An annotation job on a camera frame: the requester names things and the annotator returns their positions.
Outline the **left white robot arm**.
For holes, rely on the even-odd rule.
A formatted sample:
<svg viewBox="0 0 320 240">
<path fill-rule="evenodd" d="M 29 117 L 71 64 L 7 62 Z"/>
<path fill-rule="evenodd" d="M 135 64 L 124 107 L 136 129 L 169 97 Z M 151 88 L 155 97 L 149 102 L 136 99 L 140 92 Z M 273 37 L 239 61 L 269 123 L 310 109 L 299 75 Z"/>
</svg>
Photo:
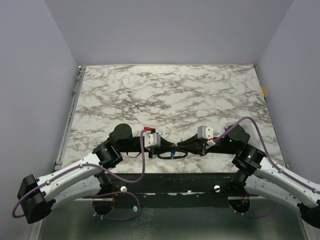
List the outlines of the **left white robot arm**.
<svg viewBox="0 0 320 240">
<path fill-rule="evenodd" d="M 12 217 L 25 218 L 27 223 L 33 224 L 47 217 L 53 207 L 62 202 L 90 196 L 114 200 L 116 195 L 128 195 L 123 187 L 116 191 L 110 177 L 126 184 L 136 184 L 145 176 L 146 152 L 159 156 L 176 151 L 177 146 L 162 138 L 153 128 L 145 127 L 138 137 L 134 137 L 128 124 L 119 124 L 106 141 L 75 163 L 44 176 L 26 176 L 18 190 L 18 202 L 12 210 Z M 142 157 L 142 171 L 137 179 L 125 179 L 111 172 L 123 161 L 122 153 L 133 152 Z"/>
</svg>

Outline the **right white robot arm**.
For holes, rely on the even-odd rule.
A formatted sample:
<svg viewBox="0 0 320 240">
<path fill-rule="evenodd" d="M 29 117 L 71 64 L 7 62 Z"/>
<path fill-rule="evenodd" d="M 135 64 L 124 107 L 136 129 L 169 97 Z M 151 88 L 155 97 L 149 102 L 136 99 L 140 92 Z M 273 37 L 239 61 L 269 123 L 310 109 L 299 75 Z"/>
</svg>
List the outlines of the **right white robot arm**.
<svg viewBox="0 0 320 240">
<path fill-rule="evenodd" d="M 243 127 L 229 126 L 221 139 L 214 137 L 211 127 L 200 126 L 193 137 L 177 143 L 187 152 L 204 156 L 207 153 L 234 155 L 237 172 L 229 183 L 230 191 L 262 196 L 277 203 L 299 209 L 309 225 L 320 227 L 320 186 L 298 176 L 249 144 L 250 135 Z"/>
</svg>

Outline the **metal key holder plate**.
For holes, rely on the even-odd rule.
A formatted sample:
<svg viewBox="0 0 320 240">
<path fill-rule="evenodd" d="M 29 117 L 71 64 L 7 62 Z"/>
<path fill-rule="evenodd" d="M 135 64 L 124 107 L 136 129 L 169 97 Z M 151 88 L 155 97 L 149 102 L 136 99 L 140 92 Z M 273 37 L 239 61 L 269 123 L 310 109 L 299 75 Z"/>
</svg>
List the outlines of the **metal key holder plate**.
<svg viewBox="0 0 320 240">
<path fill-rule="evenodd" d="M 187 156 L 188 153 L 183 151 L 166 151 L 157 154 L 157 157 L 162 160 L 178 160 Z"/>
</svg>

